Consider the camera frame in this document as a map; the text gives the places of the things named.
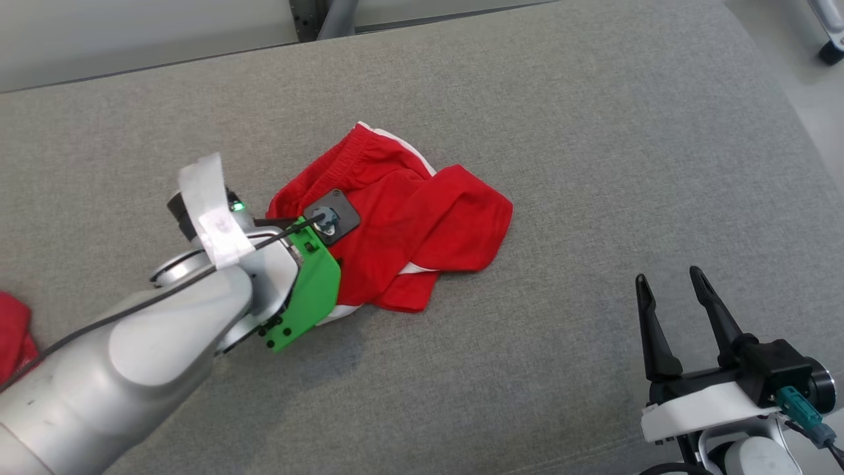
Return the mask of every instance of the white stripe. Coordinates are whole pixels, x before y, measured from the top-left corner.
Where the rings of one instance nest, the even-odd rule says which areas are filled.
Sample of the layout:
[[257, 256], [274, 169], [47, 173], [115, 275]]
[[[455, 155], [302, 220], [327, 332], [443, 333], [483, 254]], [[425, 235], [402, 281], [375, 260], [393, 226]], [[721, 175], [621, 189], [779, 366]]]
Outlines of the white stripe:
[[321, 319], [317, 325], [325, 325], [328, 322], [333, 322], [336, 319], [342, 319], [346, 315], [351, 315], [355, 310], [360, 308], [360, 305], [337, 305], [334, 310], [324, 319]]
[[419, 267], [418, 265], [408, 262], [407, 265], [404, 266], [404, 269], [401, 269], [398, 274], [419, 274], [422, 272], [437, 272], [439, 269], [427, 269], [425, 267]]
[[360, 122], [360, 121], [358, 121], [358, 123], [360, 125], [368, 128], [372, 132], [375, 132], [376, 134], [380, 135], [381, 137], [387, 137], [388, 139], [393, 139], [393, 140], [397, 141], [399, 145], [401, 145], [402, 147], [407, 149], [410, 153], [414, 154], [417, 158], [419, 158], [419, 161], [422, 162], [422, 166], [425, 167], [425, 170], [427, 170], [428, 173], [430, 173], [430, 175], [432, 177], [434, 175], [436, 175], [436, 170], [434, 170], [434, 167], [432, 167], [430, 165], [430, 163], [428, 163], [428, 161], [422, 156], [422, 154], [419, 153], [418, 150], [416, 150], [411, 144], [405, 142], [404, 139], [401, 139], [400, 137], [396, 137], [395, 135], [390, 134], [389, 132], [387, 132], [386, 130], [384, 130], [382, 128], [373, 129], [372, 127], [370, 127], [366, 123], [363, 123], [363, 122]]

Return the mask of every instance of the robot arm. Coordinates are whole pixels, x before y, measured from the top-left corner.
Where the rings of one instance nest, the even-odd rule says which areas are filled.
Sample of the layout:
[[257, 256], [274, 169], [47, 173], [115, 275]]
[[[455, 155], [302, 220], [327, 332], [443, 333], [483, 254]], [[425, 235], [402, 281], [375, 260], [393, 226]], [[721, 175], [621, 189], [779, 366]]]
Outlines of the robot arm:
[[[641, 427], [648, 442], [679, 444], [684, 464], [666, 464], [673, 466], [668, 471], [741, 475], [764, 468], [771, 475], [801, 473], [782, 436], [783, 426], [798, 427], [795, 422], [801, 434], [818, 448], [829, 448], [837, 459], [835, 433], [821, 422], [821, 413], [836, 405], [829, 372], [785, 340], [760, 343], [742, 333], [703, 271], [692, 267], [690, 277], [719, 350], [717, 368], [694, 373], [684, 373], [671, 353], [647, 279], [636, 278], [645, 375], [651, 381]], [[731, 439], [718, 444], [724, 436]], [[656, 468], [647, 473], [663, 473]]]
[[[306, 260], [330, 258], [319, 248], [312, 227], [324, 215], [300, 220], [285, 231], [255, 227], [245, 206], [229, 192], [235, 220], [256, 251], [237, 265], [216, 270], [185, 225], [179, 200], [174, 197], [170, 204], [176, 205], [170, 209], [196, 248], [154, 272], [150, 280], [155, 290], [126, 298], [57, 343], [52, 356], [48, 348], [44, 357], [49, 358], [0, 394], [0, 475], [105, 471], [208, 378], [216, 355], [281, 320], [294, 284], [308, 279], [300, 273], [307, 269]], [[286, 237], [294, 232], [307, 243], [305, 258]], [[336, 283], [339, 269], [332, 264]], [[320, 295], [336, 301], [336, 290]], [[316, 321], [299, 323], [298, 334]]]
[[249, 275], [232, 266], [68, 344], [0, 397], [0, 473], [105, 471], [208, 378], [251, 300]]

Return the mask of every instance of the red cloth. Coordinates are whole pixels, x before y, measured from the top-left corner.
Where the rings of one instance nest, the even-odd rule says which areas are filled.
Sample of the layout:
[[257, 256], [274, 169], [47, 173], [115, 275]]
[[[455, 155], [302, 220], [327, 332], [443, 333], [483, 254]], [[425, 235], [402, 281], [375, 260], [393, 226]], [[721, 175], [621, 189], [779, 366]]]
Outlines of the red cloth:
[[38, 356], [29, 326], [30, 310], [26, 305], [0, 292], [0, 383]]
[[[270, 203], [267, 218], [301, 216], [338, 188], [358, 211], [360, 226], [330, 248], [343, 263], [339, 305], [419, 312], [440, 270], [482, 270], [498, 252], [510, 201], [463, 167], [434, 172], [414, 152], [359, 123]], [[433, 271], [399, 275], [408, 263]]]

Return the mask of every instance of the couch cushion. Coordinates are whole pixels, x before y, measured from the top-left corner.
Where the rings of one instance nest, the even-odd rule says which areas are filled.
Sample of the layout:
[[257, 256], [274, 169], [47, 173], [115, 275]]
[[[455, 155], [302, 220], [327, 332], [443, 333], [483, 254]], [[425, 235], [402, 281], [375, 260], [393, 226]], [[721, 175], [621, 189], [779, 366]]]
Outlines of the couch cushion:
[[634, 277], [687, 370], [716, 363], [688, 280], [842, 373], [844, 202], [718, 1], [567, 0], [0, 96], [0, 289], [45, 346], [187, 249], [165, 203], [220, 151], [260, 214], [355, 121], [515, 205], [422, 314], [260, 339], [109, 473], [618, 473], [639, 429]]

